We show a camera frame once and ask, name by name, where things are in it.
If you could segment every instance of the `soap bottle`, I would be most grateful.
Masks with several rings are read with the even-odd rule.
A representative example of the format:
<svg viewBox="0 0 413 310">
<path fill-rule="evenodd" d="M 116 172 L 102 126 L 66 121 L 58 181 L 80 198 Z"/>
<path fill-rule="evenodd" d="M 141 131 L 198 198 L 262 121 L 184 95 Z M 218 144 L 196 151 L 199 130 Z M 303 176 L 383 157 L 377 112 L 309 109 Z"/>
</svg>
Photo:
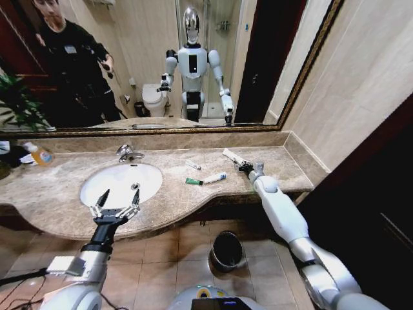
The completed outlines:
<svg viewBox="0 0 413 310">
<path fill-rule="evenodd" d="M 46 166 L 52 162 L 52 155 L 41 147 L 34 145 L 32 142 L 27 142 L 24 146 L 26 150 L 32 154 L 33 159 L 36 160 L 40 166 Z"/>
</svg>

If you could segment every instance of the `screen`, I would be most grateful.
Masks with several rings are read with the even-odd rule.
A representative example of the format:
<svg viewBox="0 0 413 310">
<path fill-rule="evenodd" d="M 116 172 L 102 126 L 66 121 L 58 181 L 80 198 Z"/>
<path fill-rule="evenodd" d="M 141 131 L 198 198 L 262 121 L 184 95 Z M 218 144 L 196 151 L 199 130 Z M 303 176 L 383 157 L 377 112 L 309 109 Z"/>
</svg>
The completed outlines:
<svg viewBox="0 0 413 310">
<path fill-rule="evenodd" d="M 192 301 L 191 310 L 251 310 L 241 299 L 202 298 Z"/>
<path fill-rule="evenodd" d="M 189 72 L 196 73 L 196 55 L 189 55 Z"/>
</svg>

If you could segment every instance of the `gold mirror frame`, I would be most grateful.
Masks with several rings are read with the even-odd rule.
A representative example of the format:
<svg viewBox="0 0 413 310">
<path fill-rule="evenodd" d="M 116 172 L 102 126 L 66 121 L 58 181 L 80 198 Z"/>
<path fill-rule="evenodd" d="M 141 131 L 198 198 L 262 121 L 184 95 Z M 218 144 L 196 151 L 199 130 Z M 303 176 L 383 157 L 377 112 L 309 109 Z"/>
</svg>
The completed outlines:
<svg viewBox="0 0 413 310">
<path fill-rule="evenodd" d="M 259 132 L 259 131 L 279 131 L 283 128 L 285 121 L 294 103 L 296 102 L 303 85 L 310 74 L 311 68 L 317 59 L 319 51 L 330 32 L 331 26 L 336 19 L 341 6 L 345 0 L 332 0 L 323 22 L 316 34 L 307 57 L 301 67 L 299 75 L 294 83 L 287 102 L 281 112 L 276 125 L 245 124 L 231 127 L 183 127 L 165 129 L 94 129 L 94 128 L 65 128 L 53 132 L 0 132 L 0 139 L 22 139 L 22 138 L 74 138 L 74 137 L 103 137 L 103 136 L 129 136 L 147 134 L 196 134 L 196 133 L 217 133 L 217 132 Z"/>
</svg>

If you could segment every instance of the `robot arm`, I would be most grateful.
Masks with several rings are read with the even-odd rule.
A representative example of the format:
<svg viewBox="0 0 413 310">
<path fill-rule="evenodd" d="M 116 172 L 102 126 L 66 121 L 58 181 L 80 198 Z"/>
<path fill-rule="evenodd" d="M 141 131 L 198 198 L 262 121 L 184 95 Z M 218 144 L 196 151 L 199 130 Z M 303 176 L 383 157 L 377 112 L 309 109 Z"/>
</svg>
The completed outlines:
<svg viewBox="0 0 413 310">
<path fill-rule="evenodd" d="M 291 199 L 283 194 L 277 180 L 265 176 L 263 163 L 251 164 L 225 149 L 238 170 L 246 172 L 262 199 L 264 210 L 274 230 L 291 251 L 307 266 L 301 270 L 307 292 L 321 309 L 388 310 L 378 301 L 361 294 L 361 289 L 343 262 L 317 246 L 308 235 L 308 225 Z"/>
<path fill-rule="evenodd" d="M 214 72 L 215 80 L 217 81 L 219 87 L 219 97 L 221 97 L 221 104 L 225 114 L 225 123 L 231 125 L 232 122 L 232 112 L 234 111 L 234 104 L 232 103 L 230 90 L 224 88 L 224 76 L 221 70 L 221 62 L 219 60 L 219 54 L 216 50 L 211 50 L 208 53 L 208 61 Z"/>
<path fill-rule="evenodd" d="M 123 209 L 103 209 L 109 190 L 90 206 L 97 228 L 89 243 L 84 245 L 79 256 L 56 256 L 47 272 L 69 275 L 72 284 L 45 294 L 41 310 L 99 310 L 102 306 L 100 291 L 106 278 L 107 261 L 112 254 L 116 229 L 127 223 L 139 211 L 139 188 L 132 203 Z"/>
<path fill-rule="evenodd" d="M 172 84 L 174 82 L 174 71 L 176 65 L 178 64 L 177 54 L 174 50 L 167 50 L 166 52 L 166 73 L 161 77 L 161 87 L 159 87 L 156 91 L 162 92 L 172 91 Z"/>
</svg>

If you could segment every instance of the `trash can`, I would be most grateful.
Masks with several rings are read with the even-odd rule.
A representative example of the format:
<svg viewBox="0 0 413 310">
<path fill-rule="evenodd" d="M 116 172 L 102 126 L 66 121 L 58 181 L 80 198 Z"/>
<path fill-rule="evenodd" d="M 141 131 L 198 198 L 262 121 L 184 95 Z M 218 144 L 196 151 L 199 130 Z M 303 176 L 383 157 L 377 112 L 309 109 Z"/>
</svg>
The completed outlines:
<svg viewBox="0 0 413 310">
<path fill-rule="evenodd" d="M 243 257 L 243 247 L 237 236 L 230 231 L 221 231 L 209 252 L 210 264 L 222 273 L 234 270 Z"/>
<path fill-rule="evenodd" d="M 150 116 L 149 110 L 145 107 L 142 101 L 135 102 L 135 111 L 136 115 L 138 115 L 140 118 L 145 118 Z"/>
</svg>

